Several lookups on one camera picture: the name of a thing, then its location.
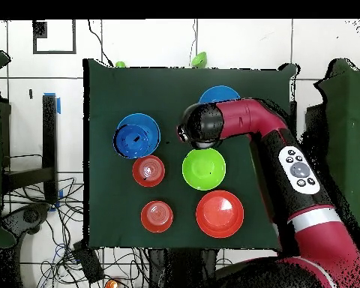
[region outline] button panel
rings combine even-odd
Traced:
[[[284,147],[279,153],[279,161],[294,190],[301,194],[319,192],[319,182],[300,150],[290,145]]]

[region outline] orange object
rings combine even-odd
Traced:
[[[106,282],[105,288],[119,288],[119,283],[116,280],[110,279]]]

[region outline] large red bowl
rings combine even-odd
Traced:
[[[207,235],[223,239],[235,234],[244,220],[244,208],[237,196],[216,190],[202,197],[196,209],[196,221]]]

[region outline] plastic bowl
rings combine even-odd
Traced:
[[[214,103],[218,101],[231,101],[240,99],[240,95],[232,88],[224,85],[207,89],[199,99],[199,103]]]
[[[141,211],[142,225],[152,233],[168,230],[173,221],[173,212],[169,205],[162,201],[151,201]]]
[[[143,187],[154,187],[164,178],[163,162],[154,155],[137,159],[132,166],[135,181]]]
[[[139,158],[147,152],[149,138],[140,126],[122,125],[118,127],[113,136],[113,148],[124,158]]]
[[[237,196],[228,191],[207,193],[196,209],[196,221],[207,235],[223,239],[235,234],[242,226],[244,208]]]
[[[201,191],[216,188],[223,181],[225,172],[224,158],[213,148],[190,151],[182,164],[184,180]]]
[[[156,121],[148,115],[142,113],[128,115],[120,121],[117,128],[120,128],[123,125],[137,125],[146,132],[148,137],[148,149],[140,157],[150,155],[159,146],[161,138],[160,129]]]

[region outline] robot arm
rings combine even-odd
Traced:
[[[313,273],[325,288],[360,288],[359,250],[295,137],[265,102],[195,104],[178,126],[180,139],[196,149],[240,134],[250,135],[261,192],[270,198],[269,217],[283,251],[291,254],[277,262]]]

